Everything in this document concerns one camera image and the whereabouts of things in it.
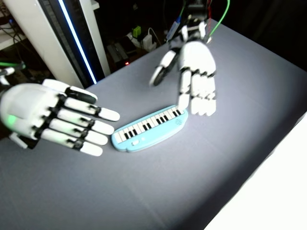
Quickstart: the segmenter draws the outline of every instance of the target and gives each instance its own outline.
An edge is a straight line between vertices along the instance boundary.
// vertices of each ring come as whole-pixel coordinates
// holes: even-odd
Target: toy keyboard
[[[119,151],[139,151],[176,134],[187,118],[186,110],[179,111],[172,105],[115,130],[111,140]]]

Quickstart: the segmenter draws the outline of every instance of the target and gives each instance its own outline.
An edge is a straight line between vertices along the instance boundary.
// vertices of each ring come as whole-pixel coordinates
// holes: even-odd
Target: green light
[[[7,124],[9,127],[12,127],[12,126],[15,124],[16,119],[17,119],[17,117],[15,117],[15,116],[13,116],[13,115],[9,115],[6,124]]]

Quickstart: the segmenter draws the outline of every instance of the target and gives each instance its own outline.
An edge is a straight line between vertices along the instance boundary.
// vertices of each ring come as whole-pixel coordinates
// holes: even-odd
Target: robotic hand
[[[0,83],[8,85],[1,76]],[[13,133],[10,139],[23,148],[24,139],[45,139],[94,156],[102,154],[114,128],[111,125],[81,115],[118,121],[115,111],[94,103],[96,95],[57,80],[43,84],[25,83],[0,92],[0,118]]]
[[[157,86],[178,61],[181,73],[178,108],[186,109],[190,102],[192,114],[211,116],[216,110],[215,61],[206,46],[207,1],[187,4],[187,24],[180,36],[170,41],[170,50],[162,58],[149,84]]]

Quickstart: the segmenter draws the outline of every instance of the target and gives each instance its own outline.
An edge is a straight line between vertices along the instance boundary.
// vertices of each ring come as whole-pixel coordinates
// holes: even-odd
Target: white cable
[[[155,32],[154,32],[153,28],[149,27],[149,29],[148,29],[148,34],[149,34],[149,31],[150,31],[150,30],[152,30],[152,32],[153,32],[153,34],[154,34],[155,38],[157,39],[157,41],[158,41],[159,45],[161,46],[161,42],[160,42],[159,38],[157,37],[157,35],[155,34]]]

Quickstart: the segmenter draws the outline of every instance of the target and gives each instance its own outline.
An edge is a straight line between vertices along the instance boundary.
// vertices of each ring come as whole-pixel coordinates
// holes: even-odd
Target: dark background
[[[164,30],[171,27],[182,7],[181,0],[97,1],[100,9],[95,15],[104,44],[125,36],[136,25],[145,31],[152,27],[163,41]],[[218,21],[225,7],[226,0],[213,0],[212,18]],[[307,70],[306,12],[306,0],[231,0],[222,24]]]

